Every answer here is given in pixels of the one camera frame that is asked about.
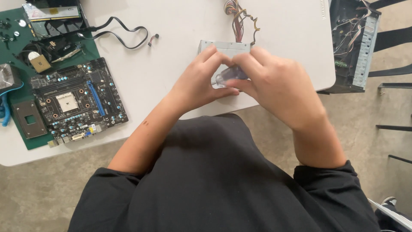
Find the forearm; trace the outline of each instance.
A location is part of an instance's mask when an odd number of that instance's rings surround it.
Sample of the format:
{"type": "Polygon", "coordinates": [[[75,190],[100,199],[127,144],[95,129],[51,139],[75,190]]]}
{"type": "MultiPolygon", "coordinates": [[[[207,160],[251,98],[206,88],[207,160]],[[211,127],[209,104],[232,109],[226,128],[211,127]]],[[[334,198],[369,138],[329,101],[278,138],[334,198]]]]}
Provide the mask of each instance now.
{"type": "Polygon", "coordinates": [[[166,96],[126,140],[108,168],[144,174],[156,150],[182,115],[183,112],[166,96]]]}
{"type": "Polygon", "coordinates": [[[346,163],[335,129],[326,114],[302,130],[293,130],[296,157],[315,168],[337,168],[346,163]]]}

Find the hand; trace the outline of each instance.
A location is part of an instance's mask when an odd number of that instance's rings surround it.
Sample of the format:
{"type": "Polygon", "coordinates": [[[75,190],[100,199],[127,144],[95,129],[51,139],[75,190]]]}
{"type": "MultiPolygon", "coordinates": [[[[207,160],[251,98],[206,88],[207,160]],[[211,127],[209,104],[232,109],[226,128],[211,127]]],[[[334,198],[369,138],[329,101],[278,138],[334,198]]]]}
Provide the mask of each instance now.
{"type": "Polygon", "coordinates": [[[182,114],[216,99],[239,95],[235,88],[214,89],[212,75],[221,64],[233,65],[231,59],[211,45],[203,50],[186,68],[166,98],[179,107],[182,114]]]}
{"type": "Polygon", "coordinates": [[[293,130],[324,121],[326,112],[312,82],[298,62],[256,47],[233,60],[251,80],[229,80],[293,130]]]}

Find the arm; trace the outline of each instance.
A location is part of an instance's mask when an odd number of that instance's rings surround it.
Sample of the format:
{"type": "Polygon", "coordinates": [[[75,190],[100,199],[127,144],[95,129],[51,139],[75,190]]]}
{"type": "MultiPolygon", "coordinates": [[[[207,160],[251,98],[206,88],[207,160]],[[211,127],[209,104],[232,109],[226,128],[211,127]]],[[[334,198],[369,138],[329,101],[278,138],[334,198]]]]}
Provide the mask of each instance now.
{"type": "Polygon", "coordinates": [[[337,168],[346,162],[343,149],[311,80],[296,61],[256,47],[233,58],[250,80],[230,80],[293,131],[296,157],[315,168],[337,168]]]}
{"type": "Polygon", "coordinates": [[[108,168],[144,174],[167,133],[183,114],[218,98],[238,95],[239,91],[233,88],[212,87],[211,77],[222,63],[232,65],[230,58],[218,52],[214,45],[202,51],[126,140],[108,168]]]}

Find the person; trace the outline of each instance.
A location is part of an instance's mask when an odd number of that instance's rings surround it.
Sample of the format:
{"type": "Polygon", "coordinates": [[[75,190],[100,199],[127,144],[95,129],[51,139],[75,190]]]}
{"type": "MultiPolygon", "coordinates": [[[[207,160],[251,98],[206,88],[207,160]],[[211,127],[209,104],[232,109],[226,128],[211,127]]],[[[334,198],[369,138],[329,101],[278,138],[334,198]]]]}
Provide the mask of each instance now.
{"type": "Polygon", "coordinates": [[[376,232],[373,210],[302,65],[256,47],[210,46],[86,184],[74,231],[376,232]],[[250,80],[214,89],[217,68],[250,80]],[[264,158],[234,114],[179,120],[216,99],[253,97],[293,131],[293,178],[264,158]]]}
{"type": "MultiPolygon", "coordinates": [[[[395,205],[397,201],[398,200],[395,197],[389,196],[382,201],[381,206],[389,209],[390,211],[394,213],[399,214],[405,220],[410,221],[411,218],[409,216],[396,210],[395,205]]],[[[398,223],[397,221],[395,221],[394,219],[392,219],[391,217],[389,217],[388,215],[386,215],[379,209],[376,209],[375,215],[376,215],[376,218],[378,219],[378,224],[382,231],[410,232],[403,225],[401,225],[400,223],[398,223]]]]}

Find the black t-shirt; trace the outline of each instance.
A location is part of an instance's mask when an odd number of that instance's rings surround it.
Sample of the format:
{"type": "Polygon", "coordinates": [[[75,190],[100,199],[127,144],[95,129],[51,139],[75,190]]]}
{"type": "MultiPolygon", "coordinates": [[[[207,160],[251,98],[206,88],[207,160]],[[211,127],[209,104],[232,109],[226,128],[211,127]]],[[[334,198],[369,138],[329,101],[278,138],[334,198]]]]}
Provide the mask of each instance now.
{"type": "Polygon", "coordinates": [[[234,114],[178,121],[144,176],[99,168],[69,232],[376,232],[350,162],[297,166],[293,178],[259,152],[234,114]]]}

